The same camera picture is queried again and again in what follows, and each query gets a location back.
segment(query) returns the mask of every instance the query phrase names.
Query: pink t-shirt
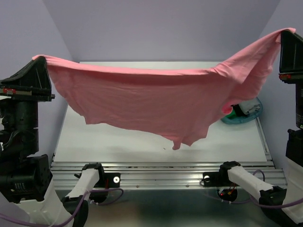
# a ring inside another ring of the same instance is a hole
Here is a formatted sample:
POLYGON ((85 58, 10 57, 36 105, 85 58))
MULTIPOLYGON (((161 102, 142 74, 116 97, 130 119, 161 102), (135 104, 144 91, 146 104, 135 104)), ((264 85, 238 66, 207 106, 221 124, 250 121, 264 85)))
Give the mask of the pink t-shirt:
POLYGON ((181 143, 191 146, 205 138, 209 126, 232 111, 232 104, 258 95, 286 29, 264 36, 209 69, 116 68, 44 57, 57 91, 86 124, 158 134, 179 149, 181 143))

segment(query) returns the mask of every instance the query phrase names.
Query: black clamp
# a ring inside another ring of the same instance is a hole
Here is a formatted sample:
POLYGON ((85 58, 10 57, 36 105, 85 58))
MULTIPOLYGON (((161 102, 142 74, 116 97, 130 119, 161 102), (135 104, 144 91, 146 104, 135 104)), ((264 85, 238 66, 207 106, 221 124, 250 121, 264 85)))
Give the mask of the black clamp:
POLYGON ((236 161, 224 162, 220 165, 218 172, 204 172, 201 185, 203 183, 204 187, 225 187, 230 186, 232 182, 228 177, 228 170, 235 166, 241 166, 240 163, 236 161))
MULTIPOLYGON (((105 173, 101 163, 86 164, 82 171, 87 169, 96 169, 99 171, 99 181, 95 188, 119 188, 120 187, 120 173, 105 173)), ((82 174, 74 174, 75 177, 80 178, 82 174)))

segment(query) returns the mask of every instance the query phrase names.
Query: white circle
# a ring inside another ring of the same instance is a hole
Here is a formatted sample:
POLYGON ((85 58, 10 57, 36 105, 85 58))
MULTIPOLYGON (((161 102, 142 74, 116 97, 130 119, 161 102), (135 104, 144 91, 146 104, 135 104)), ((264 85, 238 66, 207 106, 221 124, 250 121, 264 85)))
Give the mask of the white circle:
POLYGON ((114 177, 114 182, 115 182, 115 183, 119 183, 119 182, 120 182, 120 178, 119 178, 118 176, 115 176, 115 177, 114 177))

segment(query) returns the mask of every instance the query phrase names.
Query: blue basket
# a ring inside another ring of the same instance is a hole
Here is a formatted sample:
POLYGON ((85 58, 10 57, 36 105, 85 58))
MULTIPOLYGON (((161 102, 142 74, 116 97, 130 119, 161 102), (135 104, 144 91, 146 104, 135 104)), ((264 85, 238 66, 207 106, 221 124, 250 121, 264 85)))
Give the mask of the blue basket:
POLYGON ((228 117, 224 117, 224 118, 221 119, 221 121, 223 121, 225 124, 243 124, 243 123, 247 123, 247 122, 250 122, 250 121, 256 119, 263 112, 263 105, 262 105, 261 101, 258 98, 257 98, 257 100, 260 103, 260 109, 258 111, 256 111, 255 113, 248 114, 245 117, 244 116, 243 117, 236 117, 234 119, 229 119, 228 117))

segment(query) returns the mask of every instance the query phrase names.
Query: pink cloth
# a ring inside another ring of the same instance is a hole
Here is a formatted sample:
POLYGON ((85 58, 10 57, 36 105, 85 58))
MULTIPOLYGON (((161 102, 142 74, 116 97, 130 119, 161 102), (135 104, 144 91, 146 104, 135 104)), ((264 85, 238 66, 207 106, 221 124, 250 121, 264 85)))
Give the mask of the pink cloth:
POLYGON ((86 124, 151 132, 179 149, 181 143, 191 146, 205 138, 208 127, 229 114, 232 104, 258 95, 279 53, 280 32, 286 29, 209 69, 115 68, 45 58, 57 91, 86 124))

